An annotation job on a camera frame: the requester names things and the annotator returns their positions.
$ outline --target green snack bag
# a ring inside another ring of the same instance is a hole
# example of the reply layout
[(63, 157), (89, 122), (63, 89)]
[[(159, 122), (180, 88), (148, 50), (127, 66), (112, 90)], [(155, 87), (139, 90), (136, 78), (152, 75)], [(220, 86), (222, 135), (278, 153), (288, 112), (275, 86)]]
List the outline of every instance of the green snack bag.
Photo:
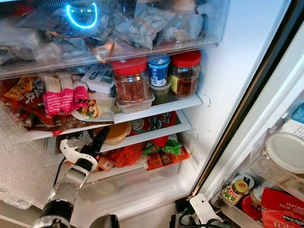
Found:
[(161, 149), (164, 153), (179, 155), (181, 152), (181, 143), (177, 141), (176, 134), (169, 136), (165, 146)]
[(148, 144), (146, 145), (142, 153), (144, 155), (147, 155), (150, 153), (158, 153), (159, 151), (161, 151), (161, 148), (159, 146), (155, 145), (151, 141), (148, 141)]

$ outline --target cardboard box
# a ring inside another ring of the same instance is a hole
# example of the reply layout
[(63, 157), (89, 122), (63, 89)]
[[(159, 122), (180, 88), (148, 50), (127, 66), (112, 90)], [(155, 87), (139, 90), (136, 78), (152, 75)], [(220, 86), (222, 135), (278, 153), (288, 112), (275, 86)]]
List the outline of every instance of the cardboard box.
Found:
[(265, 188), (262, 218), (266, 228), (303, 228), (304, 202), (294, 196)]

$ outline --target red lid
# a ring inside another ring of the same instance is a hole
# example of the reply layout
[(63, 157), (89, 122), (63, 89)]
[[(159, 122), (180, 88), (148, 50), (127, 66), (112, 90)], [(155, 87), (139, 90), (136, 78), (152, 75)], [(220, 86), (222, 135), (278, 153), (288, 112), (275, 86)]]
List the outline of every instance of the red lid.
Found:
[(172, 63), (179, 67), (193, 67), (200, 63), (200, 51), (188, 51), (172, 56)]
[(113, 61), (112, 68), (118, 75), (136, 75), (147, 69), (147, 58), (139, 57)]
[(248, 214), (254, 220), (260, 220), (262, 218), (262, 208), (252, 202), (250, 196), (245, 196), (241, 201), (243, 211)]

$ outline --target robotic hand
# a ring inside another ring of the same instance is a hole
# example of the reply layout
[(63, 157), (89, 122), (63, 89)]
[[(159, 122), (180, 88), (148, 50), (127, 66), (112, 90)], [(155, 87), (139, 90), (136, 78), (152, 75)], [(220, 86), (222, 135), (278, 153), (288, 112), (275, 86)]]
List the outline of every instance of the robotic hand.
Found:
[[(74, 210), (74, 202), (88, 175), (97, 167), (100, 159), (100, 148), (109, 133), (104, 127), (94, 138), (91, 145), (85, 145), (80, 152), (62, 140), (60, 149), (66, 159), (74, 163), (65, 176), (54, 185), (52, 193), (45, 204), (41, 216), (32, 228), (70, 228), (70, 220)], [(105, 215), (97, 218), (90, 228), (119, 228), (116, 215)]]

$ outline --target bubble wrap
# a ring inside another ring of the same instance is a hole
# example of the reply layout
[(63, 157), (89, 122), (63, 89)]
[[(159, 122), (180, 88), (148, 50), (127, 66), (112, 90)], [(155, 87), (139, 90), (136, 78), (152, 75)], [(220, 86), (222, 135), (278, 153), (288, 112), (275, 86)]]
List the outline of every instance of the bubble wrap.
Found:
[(46, 203), (57, 162), (0, 104), (0, 199), (20, 209)]

